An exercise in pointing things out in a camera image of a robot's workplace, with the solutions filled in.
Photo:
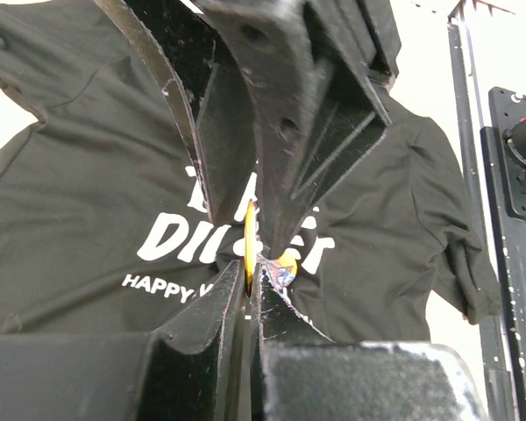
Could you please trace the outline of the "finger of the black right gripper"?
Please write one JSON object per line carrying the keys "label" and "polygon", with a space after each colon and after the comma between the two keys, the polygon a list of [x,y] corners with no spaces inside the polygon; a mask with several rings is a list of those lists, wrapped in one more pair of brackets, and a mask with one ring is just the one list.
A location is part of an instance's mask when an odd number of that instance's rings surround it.
{"label": "finger of the black right gripper", "polygon": [[167,102],[209,219],[228,224],[256,161],[252,101],[204,1],[100,1]]}
{"label": "finger of the black right gripper", "polygon": [[398,75],[388,1],[203,1],[249,92],[267,257],[391,125],[380,97]]}

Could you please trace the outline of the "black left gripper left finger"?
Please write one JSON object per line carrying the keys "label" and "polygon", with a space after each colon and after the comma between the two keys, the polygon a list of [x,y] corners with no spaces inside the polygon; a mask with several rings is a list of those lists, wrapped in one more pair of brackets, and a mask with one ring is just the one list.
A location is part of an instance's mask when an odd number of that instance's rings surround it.
{"label": "black left gripper left finger", "polygon": [[0,420],[234,420],[244,268],[152,332],[0,336]]}

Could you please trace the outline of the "yellow round brooch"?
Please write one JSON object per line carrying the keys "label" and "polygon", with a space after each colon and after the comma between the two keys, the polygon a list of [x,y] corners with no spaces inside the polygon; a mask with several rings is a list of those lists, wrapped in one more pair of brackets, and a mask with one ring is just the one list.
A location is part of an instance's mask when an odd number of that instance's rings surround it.
{"label": "yellow round brooch", "polygon": [[245,267],[245,291],[249,296],[252,292],[252,280],[256,266],[257,252],[256,252],[256,238],[257,238],[257,222],[255,213],[255,203],[252,199],[249,200],[246,214],[245,214],[245,227],[244,227],[244,240],[245,240],[245,254],[244,254],[244,267]]}

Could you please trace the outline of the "black t-shirt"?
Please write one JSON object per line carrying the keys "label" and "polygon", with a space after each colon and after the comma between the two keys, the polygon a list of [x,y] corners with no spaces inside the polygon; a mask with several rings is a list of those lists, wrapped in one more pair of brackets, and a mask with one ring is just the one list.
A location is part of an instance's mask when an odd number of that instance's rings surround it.
{"label": "black t-shirt", "polygon": [[[214,226],[145,63],[90,1],[0,4],[0,89],[36,117],[0,149],[0,333],[149,332],[243,253]],[[295,236],[283,296],[337,342],[429,340],[431,292],[501,311],[451,144],[387,100],[387,137]]]}

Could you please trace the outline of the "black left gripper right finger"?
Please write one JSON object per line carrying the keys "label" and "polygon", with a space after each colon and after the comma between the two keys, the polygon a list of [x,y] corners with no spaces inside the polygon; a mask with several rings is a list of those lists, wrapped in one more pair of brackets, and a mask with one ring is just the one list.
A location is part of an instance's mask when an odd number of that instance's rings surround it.
{"label": "black left gripper right finger", "polygon": [[429,342],[336,344],[274,286],[252,279],[252,414],[258,420],[486,420],[461,357]]}

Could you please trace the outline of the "small metal brooch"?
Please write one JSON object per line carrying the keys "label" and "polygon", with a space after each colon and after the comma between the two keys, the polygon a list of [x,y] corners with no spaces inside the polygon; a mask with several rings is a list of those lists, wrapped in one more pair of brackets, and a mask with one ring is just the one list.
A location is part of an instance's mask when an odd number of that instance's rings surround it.
{"label": "small metal brooch", "polygon": [[283,291],[296,278],[298,252],[294,249],[287,249],[281,257],[269,260],[263,255],[257,256],[258,263],[264,268],[267,277],[274,289]]}

